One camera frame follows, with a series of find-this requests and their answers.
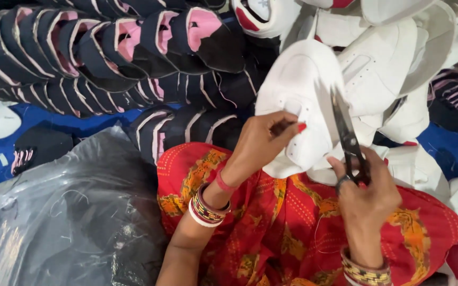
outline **plastic bag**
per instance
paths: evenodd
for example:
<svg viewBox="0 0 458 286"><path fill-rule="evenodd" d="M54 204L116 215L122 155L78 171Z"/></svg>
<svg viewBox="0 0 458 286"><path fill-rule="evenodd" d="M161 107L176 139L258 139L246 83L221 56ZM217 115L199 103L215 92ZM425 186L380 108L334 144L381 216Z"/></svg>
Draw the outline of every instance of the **plastic bag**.
<svg viewBox="0 0 458 286"><path fill-rule="evenodd" d="M120 127L0 184L0 286L155 285L166 244Z"/></svg>

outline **orange pattern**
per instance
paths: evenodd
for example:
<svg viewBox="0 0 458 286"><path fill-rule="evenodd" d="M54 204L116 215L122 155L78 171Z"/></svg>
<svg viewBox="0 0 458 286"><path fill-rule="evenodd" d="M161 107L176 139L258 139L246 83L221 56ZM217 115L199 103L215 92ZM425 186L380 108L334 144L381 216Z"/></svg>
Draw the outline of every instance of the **orange pattern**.
<svg viewBox="0 0 458 286"><path fill-rule="evenodd" d="M165 152L158 162L162 224L172 235L198 187L212 182L231 153L203 143ZM414 286L458 243L458 217L435 198L398 187L403 205L381 231L395 286ZM273 179L260 171L231 198L200 260L200 285L346 286L340 247L347 243L332 187L306 174Z"/></svg>

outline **red nail polish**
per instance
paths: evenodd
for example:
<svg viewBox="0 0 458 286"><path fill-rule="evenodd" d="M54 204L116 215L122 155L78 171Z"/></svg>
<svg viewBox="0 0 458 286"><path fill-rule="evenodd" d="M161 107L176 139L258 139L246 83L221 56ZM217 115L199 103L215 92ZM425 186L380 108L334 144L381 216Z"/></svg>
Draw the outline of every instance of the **red nail polish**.
<svg viewBox="0 0 458 286"><path fill-rule="evenodd" d="M298 124L298 133L301 133L303 130L305 130L305 128L307 128L305 123Z"/></svg>

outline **woman's right hand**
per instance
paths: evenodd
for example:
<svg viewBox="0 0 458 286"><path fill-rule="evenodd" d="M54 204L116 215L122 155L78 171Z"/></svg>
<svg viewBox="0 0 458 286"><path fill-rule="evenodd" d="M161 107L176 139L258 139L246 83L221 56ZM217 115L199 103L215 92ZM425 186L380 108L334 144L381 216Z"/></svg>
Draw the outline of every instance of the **woman's right hand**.
<svg viewBox="0 0 458 286"><path fill-rule="evenodd" d="M385 162L372 149L361 147L369 166L371 182L357 186L348 180L340 186L338 203L344 219L351 259L361 266L379 268L381 255L381 227L386 219L401 205L402 198ZM346 174L340 160L329 157L337 179Z"/></svg>

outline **stack of black shoe uppers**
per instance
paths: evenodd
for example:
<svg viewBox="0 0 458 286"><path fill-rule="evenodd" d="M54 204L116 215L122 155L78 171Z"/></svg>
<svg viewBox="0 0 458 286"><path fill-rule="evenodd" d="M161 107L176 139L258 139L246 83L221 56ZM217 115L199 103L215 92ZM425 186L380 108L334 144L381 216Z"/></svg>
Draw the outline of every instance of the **stack of black shoe uppers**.
<svg viewBox="0 0 458 286"><path fill-rule="evenodd" d="M41 0L0 10L0 100L88 118L164 103L247 108L260 80L225 1Z"/></svg>

